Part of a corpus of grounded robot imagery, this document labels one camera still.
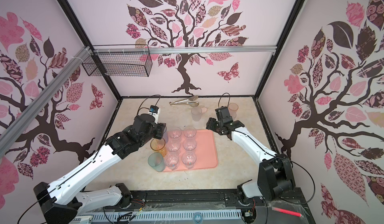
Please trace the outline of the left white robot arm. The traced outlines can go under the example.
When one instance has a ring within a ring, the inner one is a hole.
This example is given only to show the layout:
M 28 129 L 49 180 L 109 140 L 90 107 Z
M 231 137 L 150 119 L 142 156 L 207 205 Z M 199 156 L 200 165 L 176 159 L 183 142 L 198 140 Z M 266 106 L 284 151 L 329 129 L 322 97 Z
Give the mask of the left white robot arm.
M 133 196 L 123 183 L 83 192 L 96 177 L 152 139 L 162 139 L 165 123 L 159 122 L 160 108 L 137 115 L 132 125 L 109 137 L 89 159 L 51 183 L 41 182 L 34 193 L 48 224 L 68 224 L 76 216 L 104 207 L 127 208 Z

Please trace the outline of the yellow amber glass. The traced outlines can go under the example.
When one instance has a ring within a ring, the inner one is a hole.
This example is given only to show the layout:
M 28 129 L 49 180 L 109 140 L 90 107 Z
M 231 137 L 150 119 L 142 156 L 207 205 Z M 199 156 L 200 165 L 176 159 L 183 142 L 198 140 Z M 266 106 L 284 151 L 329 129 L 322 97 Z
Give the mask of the yellow amber glass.
M 160 153 L 163 157 L 167 155 L 166 141 L 162 139 L 153 138 L 150 147 L 152 151 Z

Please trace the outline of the green tall cup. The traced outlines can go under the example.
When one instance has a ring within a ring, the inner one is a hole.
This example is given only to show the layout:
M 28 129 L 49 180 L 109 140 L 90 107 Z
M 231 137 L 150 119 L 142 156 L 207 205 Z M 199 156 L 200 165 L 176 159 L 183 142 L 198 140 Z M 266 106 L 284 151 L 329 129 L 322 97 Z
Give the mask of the green tall cup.
M 148 165 L 157 172 L 163 172 L 166 168 L 164 157 L 158 152 L 154 152 L 149 156 Z

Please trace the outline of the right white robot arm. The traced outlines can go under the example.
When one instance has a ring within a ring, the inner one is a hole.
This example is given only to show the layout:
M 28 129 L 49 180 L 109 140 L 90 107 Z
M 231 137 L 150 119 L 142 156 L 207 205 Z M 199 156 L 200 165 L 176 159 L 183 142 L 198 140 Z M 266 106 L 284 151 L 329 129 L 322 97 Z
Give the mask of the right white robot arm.
M 259 166 L 256 181 L 239 186 L 245 199 L 263 197 L 273 201 L 296 187 L 290 160 L 284 154 L 277 154 L 256 139 L 239 120 L 234 121 L 225 106 L 215 110 L 216 118 L 209 118 L 206 129 L 227 136 L 252 158 Z

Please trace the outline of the frosted clear cup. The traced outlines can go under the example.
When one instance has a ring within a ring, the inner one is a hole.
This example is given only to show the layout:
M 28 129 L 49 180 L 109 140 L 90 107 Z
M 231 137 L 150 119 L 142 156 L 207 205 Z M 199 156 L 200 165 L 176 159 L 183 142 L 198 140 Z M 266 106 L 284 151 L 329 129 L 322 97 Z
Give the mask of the frosted clear cup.
M 202 117 L 203 111 L 199 106 L 197 106 L 191 109 L 191 114 L 193 121 L 198 122 Z

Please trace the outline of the clear faceted glass front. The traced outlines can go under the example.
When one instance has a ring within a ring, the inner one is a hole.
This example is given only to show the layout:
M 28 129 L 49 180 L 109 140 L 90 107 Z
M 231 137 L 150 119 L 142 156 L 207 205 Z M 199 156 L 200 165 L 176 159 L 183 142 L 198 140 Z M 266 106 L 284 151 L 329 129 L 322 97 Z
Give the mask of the clear faceted glass front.
M 168 153 L 179 154 L 180 148 L 181 148 L 181 143 L 178 139 L 171 139 L 166 144 L 166 148 L 167 148 Z

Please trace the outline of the clear faceted glass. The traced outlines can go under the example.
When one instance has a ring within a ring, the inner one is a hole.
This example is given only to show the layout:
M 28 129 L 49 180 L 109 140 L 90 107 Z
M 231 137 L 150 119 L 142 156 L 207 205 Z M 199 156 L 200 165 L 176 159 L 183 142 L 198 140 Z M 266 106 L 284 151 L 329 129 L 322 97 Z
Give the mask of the clear faceted glass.
M 168 153 L 179 154 L 180 148 L 181 148 L 181 143 L 178 139 L 171 139 L 166 144 L 166 148 L 167 148 Z
M 193 126 L 187 126 L 184 128 L 183 135 L 185 138 L 195 138 L 197 130 Z

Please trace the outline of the pink transparent cup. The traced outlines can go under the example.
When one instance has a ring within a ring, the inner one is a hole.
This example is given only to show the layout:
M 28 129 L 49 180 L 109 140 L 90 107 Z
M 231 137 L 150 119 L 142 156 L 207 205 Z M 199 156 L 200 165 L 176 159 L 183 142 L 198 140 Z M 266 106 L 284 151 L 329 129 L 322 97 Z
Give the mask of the pink transparent cup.
M 239 109 L 239 106 L 236 103 L 230 103 L 228 105 L 228 110 L 233 119 L 237 117 L 237 111 Z

